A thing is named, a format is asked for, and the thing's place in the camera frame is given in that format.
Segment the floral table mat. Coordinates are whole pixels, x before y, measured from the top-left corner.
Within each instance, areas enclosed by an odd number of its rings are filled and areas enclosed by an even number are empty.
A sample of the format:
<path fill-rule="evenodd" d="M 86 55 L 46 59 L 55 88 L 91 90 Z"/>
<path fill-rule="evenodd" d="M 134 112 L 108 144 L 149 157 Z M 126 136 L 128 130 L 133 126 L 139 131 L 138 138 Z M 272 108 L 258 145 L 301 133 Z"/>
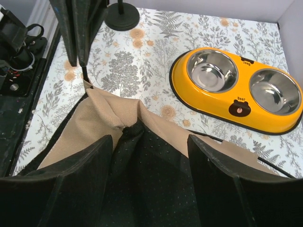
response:
<path fill-rule="evenodd" d="M 181 104 L 169 85 L 169 70 L 182 53 L 214 47 L 287 71 L 277 24 L 139 9 L 140 22 L 127 32 L 102 25 L 88 64 L 92 84 L 117 96 L 140 99 L 153 113 L 257 154 L 294 177 L 303 175 L 303 127 L 269 136 L 196 113 Z M 27 135 L 12 173 L 18 174 L 48 144 L 84 95 L 82 70 L 69 64 L 63 41 L 26 125 Z"/>

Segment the beige fabric pet tent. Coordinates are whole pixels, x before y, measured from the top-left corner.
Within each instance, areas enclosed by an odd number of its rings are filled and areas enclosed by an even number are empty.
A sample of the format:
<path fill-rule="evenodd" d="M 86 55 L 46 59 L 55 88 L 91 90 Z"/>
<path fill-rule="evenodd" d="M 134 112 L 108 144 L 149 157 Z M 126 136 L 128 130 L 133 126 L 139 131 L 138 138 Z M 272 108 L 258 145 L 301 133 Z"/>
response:
<path fill-rule="evenodd" d="M 98 227 L 202 227 L 187 148 L 192 133 L 152 114 L 140 100 L 89 88 L 49 146 L 20 175 L 106 135 L 112 137 L 113 151 Z"/>

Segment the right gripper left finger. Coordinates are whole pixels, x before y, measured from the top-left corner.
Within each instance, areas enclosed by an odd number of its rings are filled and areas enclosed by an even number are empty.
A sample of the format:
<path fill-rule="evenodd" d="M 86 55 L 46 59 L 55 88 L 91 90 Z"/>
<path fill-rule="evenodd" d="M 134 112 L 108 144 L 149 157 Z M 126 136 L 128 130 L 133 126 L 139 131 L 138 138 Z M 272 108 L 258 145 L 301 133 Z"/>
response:
<path fill-rule="evenodd" d="M 106 135 L 54 164 L 1 178 L 1 226 L 99 226 L 112 151 Z"/>

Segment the black microphone stand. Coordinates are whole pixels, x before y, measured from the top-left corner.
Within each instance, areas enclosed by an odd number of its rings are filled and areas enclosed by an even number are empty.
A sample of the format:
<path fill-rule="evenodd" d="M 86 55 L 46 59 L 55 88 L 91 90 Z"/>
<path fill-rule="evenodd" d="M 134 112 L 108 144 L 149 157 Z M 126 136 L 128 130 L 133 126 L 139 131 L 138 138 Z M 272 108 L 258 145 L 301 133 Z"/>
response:
<path fill-rule="evenodd" d="M 132 4 L 118 0 L 108 7 L 105 24 L 115 31 L 128 31 L 135 28 L 140 21 L 138 9 Z"/>

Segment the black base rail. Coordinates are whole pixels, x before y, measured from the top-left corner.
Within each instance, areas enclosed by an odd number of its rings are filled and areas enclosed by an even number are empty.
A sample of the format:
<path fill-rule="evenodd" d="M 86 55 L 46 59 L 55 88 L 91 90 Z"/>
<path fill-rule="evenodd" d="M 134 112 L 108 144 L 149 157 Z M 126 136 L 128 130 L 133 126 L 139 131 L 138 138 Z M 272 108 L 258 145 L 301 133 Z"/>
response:
<path fill-rule="evenodd" d="M 60 40 L 57 27 L 51 39 L 50 49 L 41 56 L 37 67 L 30 71 L 32 85 L 26 96 L 0 96 L 0 176 L 13 174 L 17 165 L 29 124 L 33 118 L 38 98 L 41 95 L 54 53 Z"/>

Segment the yellow double pet bowl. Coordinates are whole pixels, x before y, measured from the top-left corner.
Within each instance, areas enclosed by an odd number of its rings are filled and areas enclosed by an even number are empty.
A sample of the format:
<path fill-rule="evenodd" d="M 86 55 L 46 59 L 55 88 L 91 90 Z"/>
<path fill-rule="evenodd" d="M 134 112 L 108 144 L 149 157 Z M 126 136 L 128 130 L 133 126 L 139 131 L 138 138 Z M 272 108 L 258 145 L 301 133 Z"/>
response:
<path fill-rule="evenodd" d="M 216 48 L 180 55 L 169 82 L 191 110 L 264 134 L 289 133 L 303 116 L 303 92 L 292 76 Z"/>

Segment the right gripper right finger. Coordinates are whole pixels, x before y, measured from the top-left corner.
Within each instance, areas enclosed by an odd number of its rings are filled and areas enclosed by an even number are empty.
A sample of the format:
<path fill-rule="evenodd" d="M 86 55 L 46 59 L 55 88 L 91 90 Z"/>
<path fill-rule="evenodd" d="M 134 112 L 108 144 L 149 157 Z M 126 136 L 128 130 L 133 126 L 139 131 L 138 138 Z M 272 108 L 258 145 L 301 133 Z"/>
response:
<path fill-rule="evenodd" d="M 302 226 L 302 179 L 257 170 L 194 135 L 187 148 L 202 226 Z"/>

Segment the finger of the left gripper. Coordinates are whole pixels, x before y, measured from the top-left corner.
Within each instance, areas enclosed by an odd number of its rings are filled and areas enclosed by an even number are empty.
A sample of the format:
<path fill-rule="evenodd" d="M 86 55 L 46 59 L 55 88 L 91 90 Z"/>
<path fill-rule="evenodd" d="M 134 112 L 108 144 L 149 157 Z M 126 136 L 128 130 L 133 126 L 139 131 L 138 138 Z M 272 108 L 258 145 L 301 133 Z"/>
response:
<path fill-rule="evenodd" d="M 54 10 L 71 66 L 77 66 L 77 50 L 71 0 L 49 0 Z"/>
<path fill-rule="evenodd" d="M 85 67 L 88 64 L 92 43 L 107 15 L 107 0 L 73 0 L 71 65 Z"/>

